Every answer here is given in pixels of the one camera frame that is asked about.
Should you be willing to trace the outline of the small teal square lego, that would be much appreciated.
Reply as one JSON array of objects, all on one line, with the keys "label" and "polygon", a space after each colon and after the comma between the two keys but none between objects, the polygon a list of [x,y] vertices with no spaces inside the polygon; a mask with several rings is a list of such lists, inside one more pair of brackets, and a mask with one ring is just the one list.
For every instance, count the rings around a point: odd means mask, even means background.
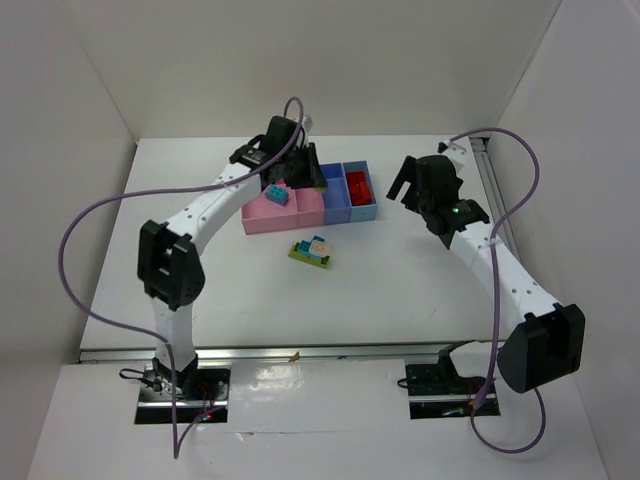
[{"label": "small teal square lego", "polygon": [[271,185],[265,190],[265,198],[271,203],[285,207],[289,203],[290,194],[286,188]]}]

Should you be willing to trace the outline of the red rounded lego brick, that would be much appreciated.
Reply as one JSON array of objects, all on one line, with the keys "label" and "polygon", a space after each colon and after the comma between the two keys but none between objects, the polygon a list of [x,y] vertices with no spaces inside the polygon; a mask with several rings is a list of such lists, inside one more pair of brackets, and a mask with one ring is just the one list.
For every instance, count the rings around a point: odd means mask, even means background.
[{"label": "red rounded lego brick", "polygon": [[354,206],[366,205],[371,201],[368,183],[363,171],[347,172],[346,180],[351,202]]}]

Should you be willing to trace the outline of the red lego arch brick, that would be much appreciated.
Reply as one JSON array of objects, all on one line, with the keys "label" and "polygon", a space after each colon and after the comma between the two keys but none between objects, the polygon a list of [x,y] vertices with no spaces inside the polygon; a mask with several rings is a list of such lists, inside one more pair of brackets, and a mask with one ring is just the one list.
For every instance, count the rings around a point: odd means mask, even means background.
[{"label": "red lego arch brick", "polygon": [[350,185],[350,196],[353,206],[364,206],[372,203],[372,196],[366,181]]}]

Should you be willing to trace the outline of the teal long lego brick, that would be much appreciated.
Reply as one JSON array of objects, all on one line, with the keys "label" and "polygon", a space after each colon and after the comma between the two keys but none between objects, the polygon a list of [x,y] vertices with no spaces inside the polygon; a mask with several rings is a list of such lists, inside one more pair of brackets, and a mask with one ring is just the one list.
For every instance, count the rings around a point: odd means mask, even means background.
[{"label": "teal long lego brick", "polygon": [[328,251],[328,244],[319,236],[314,236],[311,240],[302,240],[298,246],[298,252],[307,257],[323,258],[328,255]]}]

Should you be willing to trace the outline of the cream lego brick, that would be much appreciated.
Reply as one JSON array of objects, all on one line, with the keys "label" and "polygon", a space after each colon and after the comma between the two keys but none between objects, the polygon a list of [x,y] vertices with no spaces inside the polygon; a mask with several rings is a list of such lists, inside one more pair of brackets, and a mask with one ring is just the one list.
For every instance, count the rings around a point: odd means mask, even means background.
[{"label": "cream lego brick", "polygon": [[324,241],[312,240],[309,246],[309,254],[324,258],[329,255],[331,246]]}]

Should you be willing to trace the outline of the long green lego brick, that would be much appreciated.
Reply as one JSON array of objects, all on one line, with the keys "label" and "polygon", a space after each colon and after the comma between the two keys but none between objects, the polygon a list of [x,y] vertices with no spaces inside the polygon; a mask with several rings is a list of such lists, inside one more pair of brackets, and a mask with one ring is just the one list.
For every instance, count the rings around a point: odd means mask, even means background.
[{"label": "long green lego brick", "polygon": [[297,260],[299,262],[317,267],[317,268],[321,268],[321,269],[328,269],[329,268],[329,263],[330,263],[330,256],[324,256],[324,257],[317,257],[317,256],[313,256],[310,255],[308,253],[305,253],[303,251],[300,250],[301,247],[301,243],[297,242],[295,243],[289,253],[288,253],[288,257],[294,260]]}]

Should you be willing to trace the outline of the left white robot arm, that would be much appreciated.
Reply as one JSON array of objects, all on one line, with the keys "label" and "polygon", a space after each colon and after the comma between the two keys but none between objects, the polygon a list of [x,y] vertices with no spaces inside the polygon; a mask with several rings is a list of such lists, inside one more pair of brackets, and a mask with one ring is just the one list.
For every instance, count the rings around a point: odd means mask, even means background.
[{"label": "left white robot arm", "polygon": [[137,276],[151,299],[156,342],[154,374],[180,391],[193,382],[198,355],[193,344],[193,303],[205,285],[200,256],[215,233],[243,206],[278,182],[292,189],[327,186],[308,139],[312,120],[274,116],[267,131],[239,147],[214,181],[163,223],[140,229]]}]

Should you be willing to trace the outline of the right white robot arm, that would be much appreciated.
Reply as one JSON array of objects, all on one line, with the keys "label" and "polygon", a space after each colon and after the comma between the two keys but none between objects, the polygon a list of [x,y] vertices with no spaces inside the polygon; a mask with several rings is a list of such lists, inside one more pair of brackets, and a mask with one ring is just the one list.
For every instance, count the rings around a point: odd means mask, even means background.
[{"label": "right white robot arm", "polygon": [[548,293],[504,245],[478,202],[463,199],[463,181],[444,155],[408,156],[387,197],[422,217],[429,232],[455,254],[493,298],[492,338],[450,358],[462,377],[477,375],[467,358],[485,354],[487,380],[526,393],[581,366],[586,318],[575,304]]}]

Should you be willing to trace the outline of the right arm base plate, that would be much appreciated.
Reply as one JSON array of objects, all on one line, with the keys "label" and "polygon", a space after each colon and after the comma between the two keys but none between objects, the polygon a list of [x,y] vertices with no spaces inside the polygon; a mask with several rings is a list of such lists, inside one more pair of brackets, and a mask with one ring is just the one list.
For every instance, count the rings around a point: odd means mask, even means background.
[{"label": "right arm base plate", "polygon": [[406,364],[405,376],[396,381],[408,394],[411,420],[470,417],[484,383],[482,376],[460,376],[448,349],[440,350],[435,361]]}]

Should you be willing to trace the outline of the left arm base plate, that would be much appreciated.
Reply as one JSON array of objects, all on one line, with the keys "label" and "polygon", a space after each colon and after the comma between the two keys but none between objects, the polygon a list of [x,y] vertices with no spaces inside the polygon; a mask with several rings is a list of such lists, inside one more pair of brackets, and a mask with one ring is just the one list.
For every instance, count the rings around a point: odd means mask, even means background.
[{"label": "left arm base plate", "polygon": [[[137,425],[170,424],[171,386],[155,377],[152,369],[123,368],[123,380],[140,384],[134,423]],[[177,390],[177,423],[189,424],[198,415],[201,423],[226,423],[231,370],[216,367],[195,372],[193,380]]]}]

